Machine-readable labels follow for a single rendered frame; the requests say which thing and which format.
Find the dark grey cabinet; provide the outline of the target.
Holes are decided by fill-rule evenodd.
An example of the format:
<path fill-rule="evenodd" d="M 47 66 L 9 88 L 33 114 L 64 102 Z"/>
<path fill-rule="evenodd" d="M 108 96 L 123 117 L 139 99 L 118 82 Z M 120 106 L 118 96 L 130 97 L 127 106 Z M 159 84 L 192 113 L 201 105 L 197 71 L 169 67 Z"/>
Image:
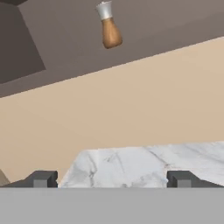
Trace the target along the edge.
<path fill-rule="evenodd" d="M 15 0 L 0 0 L 0 84 L 46 67 Z"/>

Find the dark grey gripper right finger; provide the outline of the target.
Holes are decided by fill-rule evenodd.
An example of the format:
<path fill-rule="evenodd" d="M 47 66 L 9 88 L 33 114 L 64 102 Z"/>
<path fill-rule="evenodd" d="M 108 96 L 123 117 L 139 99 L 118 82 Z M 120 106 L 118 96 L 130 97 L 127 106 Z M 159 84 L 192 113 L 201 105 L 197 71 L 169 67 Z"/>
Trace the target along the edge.
<path fill-rule="evenodd" d="M 190 171 L 168 171 L 167 186 L 174 188 L 222 188 L 222 185 L 203 180 Z"/>

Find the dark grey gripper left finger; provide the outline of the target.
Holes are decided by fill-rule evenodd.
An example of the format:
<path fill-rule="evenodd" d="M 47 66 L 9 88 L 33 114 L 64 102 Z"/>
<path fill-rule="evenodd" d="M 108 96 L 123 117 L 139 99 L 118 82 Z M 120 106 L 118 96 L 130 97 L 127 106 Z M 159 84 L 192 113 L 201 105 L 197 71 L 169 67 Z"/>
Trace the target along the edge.
<path fill-rule="evenodd" d="M 35 187 L 48 188 L 58 187 L 57 171 L 34 171 L 27 178 L 4 185 L 4 187 Z"/>

